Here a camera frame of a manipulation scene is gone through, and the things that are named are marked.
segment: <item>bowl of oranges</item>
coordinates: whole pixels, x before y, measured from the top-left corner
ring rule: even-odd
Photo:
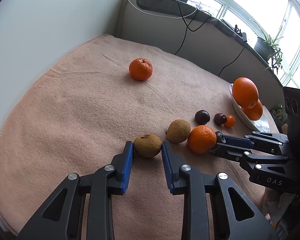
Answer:
[[[253,131],[270,132],[256,85],[242,77],[230,84],[229,90],[234,110],[243,124]]]

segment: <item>orange fruit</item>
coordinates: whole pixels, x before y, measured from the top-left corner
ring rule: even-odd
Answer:
[[[215,146],[217,136],[208,126],[199,125],[194,128],[188,137],[188,146],[196,154],[203,154]]]
[[[263,113],[263,107],[260,100],[258,100],[258,103],[253,108],[250,109],[241,108],[241,109],[245,113],[245,115],[252,121],[259,120]]]
[[[237,78],[233,82],[232,95],[242,108],[253,108],[259,99],[256,85],[249,78]]]
[[[225,124],[223,124],[224,127],[231,128],[231,127],[234,126],[234,124],[235,124],[235,118],[234,118],[234,116],[232,114],[227,114],[227,121],[226,121]]]
[[[145,58],[137,58],[130,63],[129,72],[134,79],[144,81],[151,77],[152,65]]]

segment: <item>gray pot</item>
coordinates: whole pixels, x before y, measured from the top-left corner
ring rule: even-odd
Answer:
[[[254,45],[254,50],[268,62],[269,56],[274,53],[274,49],[264,42],[263,38],[258,37],[257,43]]]

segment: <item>silver screw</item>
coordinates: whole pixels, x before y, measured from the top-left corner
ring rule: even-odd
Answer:
[[[113,171],[114,170],[114,166],[111,165],[111,164],[109,164],[109,165],[105,166],[105,170],[106,171]]]
[[[74,179],[76,179],[77,177],[78,177],[77,174],[71,173],[71,174],[69,174],[68,179],[69,179],[69,180],[74,180]]]
[[[191,166],[188,165],[188,164],[183,164],[183,165],[181,166],[181,169],[183,169],[184,171],[189,171],[189,170],[191,170]]]
[[[219,176],[220,179],[228,179],[228,175],[224,172],[219,173],[218,176]]]

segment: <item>bowl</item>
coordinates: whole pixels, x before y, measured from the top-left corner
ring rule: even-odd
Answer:
[[[235,101],[233,95],[232,95],[232,85],[230,84],[229,86],[229,90],[230,90],[230,95],[232,98],[232,105],[234,108],[234,111],[236,112],[237,116],[239,117],[239,119],[241,120],[241,122],[243,122],[243,124],[248,127],[249,129],[256,131],[256,132],[270,132],[270,127],[269,127],[269,123],[268,120],[265,116],[264,113],[262,113],[262,116],[259,120],[257,121],[251,121],[246,115],[245,113],[242,111],[241,107],[238,105],[238,103]]]

